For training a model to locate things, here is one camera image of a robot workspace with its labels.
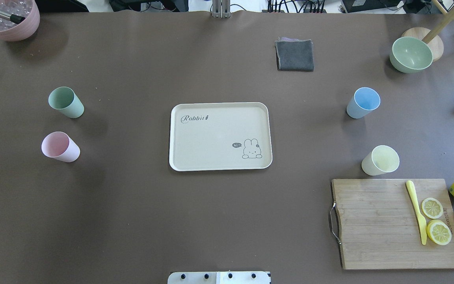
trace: cutting board handle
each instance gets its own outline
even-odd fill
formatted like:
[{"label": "cutting board handle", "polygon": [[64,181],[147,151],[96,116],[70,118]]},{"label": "cutting board handle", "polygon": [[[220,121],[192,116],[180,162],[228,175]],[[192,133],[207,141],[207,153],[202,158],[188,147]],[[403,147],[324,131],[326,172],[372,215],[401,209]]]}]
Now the cutting board handle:
[{"label": "cutting board handle", "polygon": [[334,232],[334,226],[332,226],[333,224],[333,221],[332,221],[332,210],[335,209],[335,200],[334,200],[334,203],[332,203],[332,208],[330,208],[330,211],[328,212],[328,217],[330,219],[330,231],[332,232],[332,234],[334,235],[335,239],[337,240],[337,244],[340,246],[342,244],[341,242],[341,239],[339,239],[339,237],[337,236],[339,234],[339,232],[337,232],[337,234]]}]

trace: wooden stand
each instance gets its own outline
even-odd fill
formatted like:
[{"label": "wooden stand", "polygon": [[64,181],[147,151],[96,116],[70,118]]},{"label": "wooden stand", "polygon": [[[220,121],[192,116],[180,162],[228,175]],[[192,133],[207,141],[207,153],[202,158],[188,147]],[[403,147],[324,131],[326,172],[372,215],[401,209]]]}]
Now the wooden stand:
[{"label": "wooden stand", "polygon": [[454,6],[449,12],[446,12],[440,6],[440,3],[437,0],[432,0],[436,7],[439,7],[439,10],[445,15],[443,20],[436,26],[434,29],[429,30],[422,27],[415,27],[405,31],[402,36],[411,36],[418,39],[421,39],[424,43],[430,47],[432,51],[432,55],[434,56],[433,62],[439,60],[444,53],[444,44],[443,40],[438,36],[440,31],[442,31],[447,24],[449,24],[452,20],[454,20]]},{"label": "wooden stand", "polygon": [[[416,27],[405,31],[402,36],[410,36],[418,39],[423,39],[429,32],[430,30],[427,28]],[[432,62],[439,60],[439,58],[443,56],[445,46],[443,44],[443,40],[441,40],[439,36],[436,36],[430,41],[430,43],[427,43],[427,45],[428,47],[430,47],[430,50],[432,50],[432,56],[434,56]]]}]

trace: cup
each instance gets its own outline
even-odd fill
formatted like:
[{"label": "cup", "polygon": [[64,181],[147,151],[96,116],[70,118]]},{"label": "cup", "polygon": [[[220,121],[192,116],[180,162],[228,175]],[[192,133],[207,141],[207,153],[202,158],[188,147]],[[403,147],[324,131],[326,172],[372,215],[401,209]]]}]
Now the cup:
[{"label": "cup", "polygon": [[393,172],[400,160],[397,152],[389,146],[376,146],[362,161],[362,169],[370,176]]},{"label": "cup", "polygon": [[74,141],[61,131],[50,133],[41,143],[41,151],[49,158],[63,162],[73,162],[80,156],[80,148]]},{"label": "cup", "polygon": [[48,96],[48,104],[69,118],[78,118],[85,108],[71,88],[59,87]]},{"label": "cup", "polygon": [[353,94],[346,112],[352,118],[361,118],[380,106],[381,99],[378,93],[367,87],[359,88]]}]

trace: plastic knife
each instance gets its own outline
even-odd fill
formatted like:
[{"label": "plastic knife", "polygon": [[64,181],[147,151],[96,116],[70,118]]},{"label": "plastic knife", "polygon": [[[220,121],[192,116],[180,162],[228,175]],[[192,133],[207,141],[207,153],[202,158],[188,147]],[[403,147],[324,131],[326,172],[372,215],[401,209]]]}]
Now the plastic knife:
[{"label": "plastic knife", "polygon": [[420,228],[420,237],[421,237],[421,244],[427,244],[427,220],[420,212],[420,206],[418,205],[418,197],[416,196],[416,189],[415,184],[412,180],[408,180],[406,182],[407,192],[409,192],[409,198],[411,198],[411,202],[413,203],[413,207],[415,209],[416,220],[418,221],[418,227]]}]

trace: wooden cutting board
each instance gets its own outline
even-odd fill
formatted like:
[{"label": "wooden cutting board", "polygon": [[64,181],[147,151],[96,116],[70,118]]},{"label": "wooden cutting board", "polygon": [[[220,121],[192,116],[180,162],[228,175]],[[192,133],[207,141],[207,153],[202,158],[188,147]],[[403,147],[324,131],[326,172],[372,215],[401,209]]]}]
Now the wooden cutting board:
[{"label": "wooden cutting board", "polygon": [[445,246],[428,238],[425,246],[421,244],[406,181],[332,181],[344,269],[454,268],[454,213],[445,180],[412,179],[420,207],[427,197],[443,205],[439,219],[452,232],[452,240]]}]

